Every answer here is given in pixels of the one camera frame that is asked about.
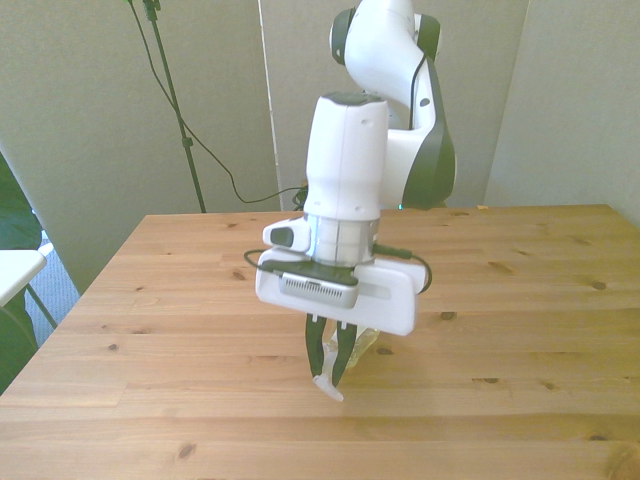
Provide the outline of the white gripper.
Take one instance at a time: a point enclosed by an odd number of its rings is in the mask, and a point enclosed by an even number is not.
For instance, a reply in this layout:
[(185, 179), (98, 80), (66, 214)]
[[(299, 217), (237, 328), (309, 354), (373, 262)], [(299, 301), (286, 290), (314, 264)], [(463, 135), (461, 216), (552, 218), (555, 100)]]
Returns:
[(323, 372), (323, 334), (326, 318), (341, 321), (337, 326), (338, 353), (332, 368), (337, 386), (353, 352), (357, 326), (406, 336), (413, 331), (419, 294), (419, 267), (415, 264), (376, 259), (354, 271), (354, 286), (317, 280), (293, 273), (256, 275), (256, 294), (266, 303), (311, 313), (307, 317), (305, 342), (311, 375)]

